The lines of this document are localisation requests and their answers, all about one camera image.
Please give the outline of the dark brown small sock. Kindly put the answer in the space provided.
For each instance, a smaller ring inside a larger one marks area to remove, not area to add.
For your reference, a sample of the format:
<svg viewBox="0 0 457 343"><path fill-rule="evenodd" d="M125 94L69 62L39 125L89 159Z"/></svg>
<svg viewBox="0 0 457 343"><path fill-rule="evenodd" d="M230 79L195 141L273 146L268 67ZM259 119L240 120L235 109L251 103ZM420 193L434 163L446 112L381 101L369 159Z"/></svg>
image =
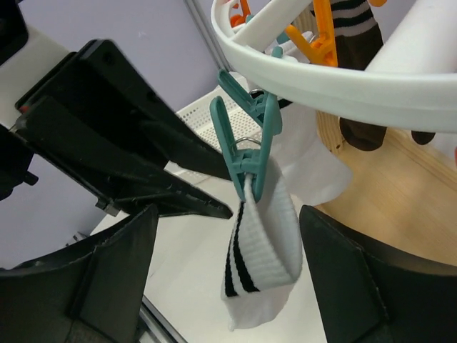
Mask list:
<svg viewBox="0 0 457 343"><path fill-rule="evenodd" d="M364 70L383 46L368 1L331 1L338 67Z"/></svg>

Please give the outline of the white round clip hanger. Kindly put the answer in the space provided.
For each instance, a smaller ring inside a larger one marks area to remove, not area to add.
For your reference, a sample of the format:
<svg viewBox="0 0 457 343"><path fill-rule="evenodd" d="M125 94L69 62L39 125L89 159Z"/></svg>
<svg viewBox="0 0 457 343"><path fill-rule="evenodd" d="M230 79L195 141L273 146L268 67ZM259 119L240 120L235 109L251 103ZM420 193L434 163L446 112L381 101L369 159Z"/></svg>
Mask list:
<svg viewBox="0 0 457 343"><path fill-rule="evenodd" d="M365 71L265 54L305 1L272 1L249 23L230 24L232 1L211 23L232 67L291 103L341 118L412 131L456 132L456 3L417 1Z"/></svg>

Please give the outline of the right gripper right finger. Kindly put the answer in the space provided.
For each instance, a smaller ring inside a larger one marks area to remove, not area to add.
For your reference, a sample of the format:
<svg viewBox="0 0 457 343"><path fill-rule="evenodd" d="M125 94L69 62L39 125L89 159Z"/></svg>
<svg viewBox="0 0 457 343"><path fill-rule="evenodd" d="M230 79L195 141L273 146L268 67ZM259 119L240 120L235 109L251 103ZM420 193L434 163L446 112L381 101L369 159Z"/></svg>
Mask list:
<svg viewBox="0 0 457 343"><path fill-rule="evenodd" d="M456 267L357 232L314 207L301 236L328 342L455 342Z"/></svg>

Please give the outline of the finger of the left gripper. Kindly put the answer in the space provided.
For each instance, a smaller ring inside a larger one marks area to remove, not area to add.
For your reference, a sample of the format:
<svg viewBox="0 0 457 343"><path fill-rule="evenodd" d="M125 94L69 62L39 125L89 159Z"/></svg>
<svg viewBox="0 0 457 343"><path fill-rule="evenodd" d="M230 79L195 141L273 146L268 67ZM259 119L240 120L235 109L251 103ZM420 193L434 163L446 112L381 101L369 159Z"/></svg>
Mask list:
<svg viewBox="0 0 457 343"><path fill-rule="evenodd" d="M124 180L114 202L128 214L154 207L160 217L197 215L230 219L233 216L227 204L152 164L124 166L115 170L114 176Z"/></svg>

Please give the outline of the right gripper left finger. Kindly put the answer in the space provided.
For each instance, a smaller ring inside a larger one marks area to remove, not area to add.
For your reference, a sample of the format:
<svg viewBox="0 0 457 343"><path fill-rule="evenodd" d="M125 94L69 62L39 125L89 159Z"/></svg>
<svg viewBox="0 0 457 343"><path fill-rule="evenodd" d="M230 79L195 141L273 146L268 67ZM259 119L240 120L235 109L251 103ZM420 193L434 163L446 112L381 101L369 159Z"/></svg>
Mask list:
<svg viewBox="0 0 457 343"><path fill-rule="evenodd" d="M137 342L156 229L149 206L80 242L1 270L2 342Z"/></svg>

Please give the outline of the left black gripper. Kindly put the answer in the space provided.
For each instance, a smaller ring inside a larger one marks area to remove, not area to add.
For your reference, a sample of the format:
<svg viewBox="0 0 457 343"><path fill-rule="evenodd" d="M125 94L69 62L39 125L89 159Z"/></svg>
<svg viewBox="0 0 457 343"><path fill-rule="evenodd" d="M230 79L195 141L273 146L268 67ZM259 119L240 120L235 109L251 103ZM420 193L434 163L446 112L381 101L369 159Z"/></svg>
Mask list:
<svg viewBox="0 0 457 343"><path fill-rule="evenodd" d="M180 167L230 180L220 152L196 135L113 41L68 54L17 102L16 134L98 200L132 214L177 214Z"/></svg>

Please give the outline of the brown sock with stripes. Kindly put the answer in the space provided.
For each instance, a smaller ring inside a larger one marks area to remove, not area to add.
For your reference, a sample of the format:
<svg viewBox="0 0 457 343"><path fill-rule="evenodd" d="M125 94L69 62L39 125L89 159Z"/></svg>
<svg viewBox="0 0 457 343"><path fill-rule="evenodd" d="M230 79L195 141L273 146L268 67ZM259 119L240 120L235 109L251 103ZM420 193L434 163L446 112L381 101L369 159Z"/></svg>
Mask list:
<svg viewBox="0 0 457 343"><path fill-rule="evenodd" d="M366 124L344 118L339 119L339 127L347 143L361 151L379 149L387 131L385 126Z"/></svg>

